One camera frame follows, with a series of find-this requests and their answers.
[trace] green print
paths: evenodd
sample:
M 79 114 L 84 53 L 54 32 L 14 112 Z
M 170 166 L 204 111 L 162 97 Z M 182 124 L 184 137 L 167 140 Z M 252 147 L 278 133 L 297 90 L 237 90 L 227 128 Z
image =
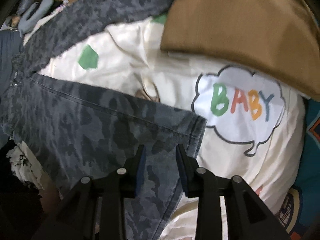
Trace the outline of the green print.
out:
M 223 108 L 218 109 L 217 106 L 224 104 Z M 213 85 L 213 96 L 211 100 L 211 112 L 216 116 L 222 116 L 229 107 L 229 99 L 227 98 L 227 88 L 225 84 L 215 83 Z

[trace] gray camouflage pants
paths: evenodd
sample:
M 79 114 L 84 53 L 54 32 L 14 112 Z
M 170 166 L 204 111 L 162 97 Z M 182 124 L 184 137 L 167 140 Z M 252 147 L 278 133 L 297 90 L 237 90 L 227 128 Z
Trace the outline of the gray camouflage pants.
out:
M 113 90 L 38 75 L 56 57 L 114 22 L 166 11 L 173 0 L 79 0 L 31 37 L 12 61 L 15 86 L 0 104 L 0 126 L 24 140 L 63 194 L 84 175 L 106 176 L 147 148 L 145 182 L 125 200 L 130 240 L 157 240 L 182 190 L 174 149 L 196 157 L 205 119 Z

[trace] brown fabric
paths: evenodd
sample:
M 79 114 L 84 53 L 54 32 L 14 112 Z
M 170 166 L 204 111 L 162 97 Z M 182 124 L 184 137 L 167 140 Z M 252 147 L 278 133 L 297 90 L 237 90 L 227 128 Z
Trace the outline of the brown fabric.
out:
M 240 63 L 319 101 L 319 41 L 303 0 L 175 0 L 161 49 Z

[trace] speech bubble print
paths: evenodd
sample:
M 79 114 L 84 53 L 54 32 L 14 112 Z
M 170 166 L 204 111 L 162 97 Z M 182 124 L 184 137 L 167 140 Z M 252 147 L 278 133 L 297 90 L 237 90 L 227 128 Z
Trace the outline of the speech bubble print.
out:
M 228 65 L 217 75 L 198 77 L 191 108 L 224 141 L 251 145 L 244 154 L 254 156 L 279 126 L 285 100 L 276 81 Z

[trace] white bedsheet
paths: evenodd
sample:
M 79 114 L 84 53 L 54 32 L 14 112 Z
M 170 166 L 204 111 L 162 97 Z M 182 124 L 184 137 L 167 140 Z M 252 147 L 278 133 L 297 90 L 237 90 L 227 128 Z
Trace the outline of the white bedsheet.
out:
M 42 75 L 135 95 L 208 119 L 197 161 L 217 176 L 242 176 L 277 213 L 297 175 L 305 114 L 300 95 L 272 78 L 214 58 L 160 51 L 164 26 L 151 18 L 109 25 L 52 58 Z M 90 47 L 97 68 L 78 60 Z M 224 239 L 227 239 L 222 205 Z M 197 199 L 183 196 L 160 239 L 195 237 Z

